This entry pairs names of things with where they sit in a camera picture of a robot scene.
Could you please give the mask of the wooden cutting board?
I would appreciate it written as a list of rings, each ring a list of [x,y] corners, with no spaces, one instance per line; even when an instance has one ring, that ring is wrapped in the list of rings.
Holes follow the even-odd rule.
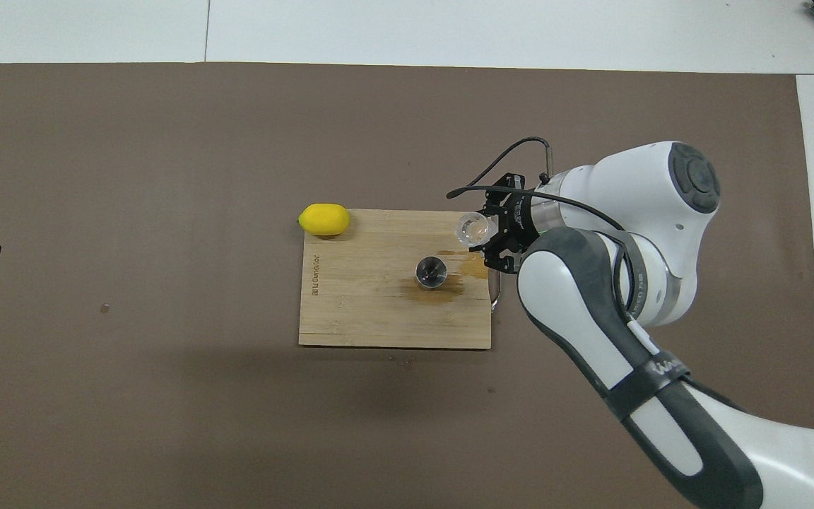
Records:
[[[489,350],[489,273],[455,236],[459,211],[353,209],[332,238],[305,235],[303,346]],[[439,257],[442,287],[420,289],[417,263]]]

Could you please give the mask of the brown table mat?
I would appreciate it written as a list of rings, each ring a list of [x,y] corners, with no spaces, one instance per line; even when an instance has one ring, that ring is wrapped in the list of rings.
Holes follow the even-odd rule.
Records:
[[[690,509],[513,281],[490,351],[297,344],[305,206],[472,210],[446,193],[523,136],[711,160],[697,300],[654,338],[814,428],[793,76],[4,64],[0,509]]]

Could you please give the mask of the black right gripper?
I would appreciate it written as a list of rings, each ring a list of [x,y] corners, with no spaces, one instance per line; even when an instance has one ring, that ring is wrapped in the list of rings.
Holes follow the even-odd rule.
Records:
[[[537,239],[532,220],[532,197],[524,190],[524,176],[506,173],[485,190],[485,217],[500,224],[500,231],[485,244],[474,245],[485,267],[501,274],[516,274],[522,257]]]

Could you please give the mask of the metal jigger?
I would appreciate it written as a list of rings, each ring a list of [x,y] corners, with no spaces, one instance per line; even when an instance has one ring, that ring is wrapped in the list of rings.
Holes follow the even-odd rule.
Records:
[[[414,270],[414,278],[420,289],[433,291],[442,287],[448,277],[448,267],[439,257],[421,259]]]

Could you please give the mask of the yellow lemon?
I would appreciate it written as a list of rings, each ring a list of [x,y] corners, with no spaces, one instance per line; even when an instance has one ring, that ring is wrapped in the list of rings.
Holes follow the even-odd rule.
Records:
[[[310,235],[335,236],[349,228],[351,215],[338,204],[314,203],[303,209],[297,217],[298,225]]]

